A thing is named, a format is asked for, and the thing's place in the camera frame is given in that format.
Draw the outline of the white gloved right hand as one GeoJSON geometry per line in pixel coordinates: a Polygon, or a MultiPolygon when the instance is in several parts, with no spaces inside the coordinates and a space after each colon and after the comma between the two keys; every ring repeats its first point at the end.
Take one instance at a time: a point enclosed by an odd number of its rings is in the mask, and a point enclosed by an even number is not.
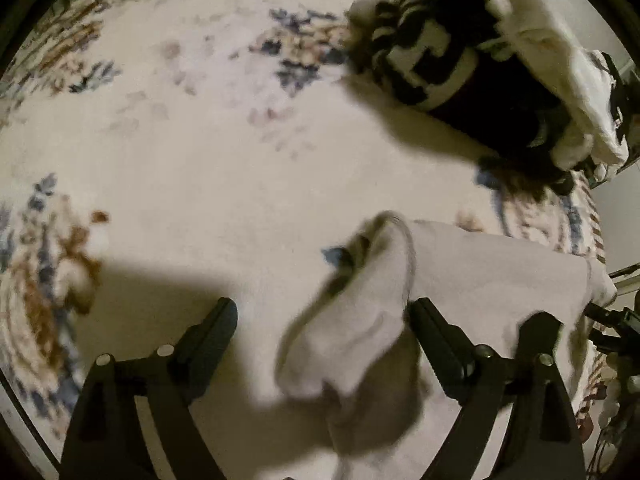
{"type": "Polygon", "coordinates": [[[605,398],[598,419],[599,426],[604,429],[620,411],[623,394],[637,394],[639,392],[639,375],[631,374],[631,360],[620,356],[617,352],[610,352],[606,357],[608,374],[603,374],[605,381],[605,398]]]}

